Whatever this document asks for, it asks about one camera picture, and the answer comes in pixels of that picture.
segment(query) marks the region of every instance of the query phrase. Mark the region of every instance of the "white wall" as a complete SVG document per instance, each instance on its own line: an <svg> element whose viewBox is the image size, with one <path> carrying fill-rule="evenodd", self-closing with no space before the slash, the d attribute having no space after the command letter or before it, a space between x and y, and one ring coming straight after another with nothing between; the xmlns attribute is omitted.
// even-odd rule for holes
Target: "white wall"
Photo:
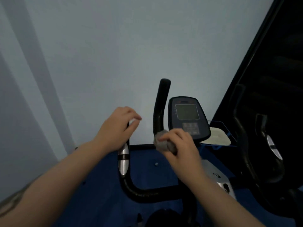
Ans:
<svg viewBox="0 0 303 227"><path fill-rule="evenodd" d="M25 1L78 145L125 105L143 117L131 144L151 143L164 77L212 119L273 0Z"/></svg>

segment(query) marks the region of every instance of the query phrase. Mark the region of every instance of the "tattoo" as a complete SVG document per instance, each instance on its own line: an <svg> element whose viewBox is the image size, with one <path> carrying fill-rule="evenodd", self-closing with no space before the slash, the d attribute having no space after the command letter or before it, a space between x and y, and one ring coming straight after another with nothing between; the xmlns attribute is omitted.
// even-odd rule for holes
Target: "tattoo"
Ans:
<svg viewBox="0 0 303 227"><path fill-rule="evenodd" d="M13 195L9 196L2 202L0 202L0 218L4 217L6 214L8 214L10 211L12 211L16 206L19 204L19 202L23 198L24 192L28 189L28 187L37 179L35 178L33 181L28 183L25 187L23 187L20 191L17 191Z"/></svg>

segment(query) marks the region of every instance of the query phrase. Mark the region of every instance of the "blue mat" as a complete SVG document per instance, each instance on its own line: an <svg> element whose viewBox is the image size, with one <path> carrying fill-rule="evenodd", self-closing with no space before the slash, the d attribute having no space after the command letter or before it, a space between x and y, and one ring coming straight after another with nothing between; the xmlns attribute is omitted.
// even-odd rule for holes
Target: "blue mat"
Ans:
<svg viewBox="0 0 303 227"><path fill-rule="evenodd" d="M210 152L203 148L203 159L209 160L226 176L233 174ZM178 179L167 160L156 150L131 152L131 178L142 189L178 184ZM266 226L295 226L294 220L275 216L264 210L248 189L235 191L238 202ZM53 225L64 227L126 227L135 226L137 214L143 219L156 210L173 209L180 213L182 201L139 204L130 200L119 184L117 153L106 156L79 186L64 213ZM203 208L198 205L197 221L203 222Z"/></svg>

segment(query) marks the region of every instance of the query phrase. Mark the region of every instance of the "person's right hand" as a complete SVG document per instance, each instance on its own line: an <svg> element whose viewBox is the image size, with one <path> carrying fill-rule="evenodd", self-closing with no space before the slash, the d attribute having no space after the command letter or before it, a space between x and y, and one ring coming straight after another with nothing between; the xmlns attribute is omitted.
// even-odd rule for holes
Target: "person's right hand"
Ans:
<svg viewBox="0 0 303 227"><path fill-rule="evenodd" d="M161 151L161 153L184 184L190 187L205 176L199 151L188 132L182 129L172 129L158 140L170 140L176 145L178 150L176 156L170 151Z"/></svg>

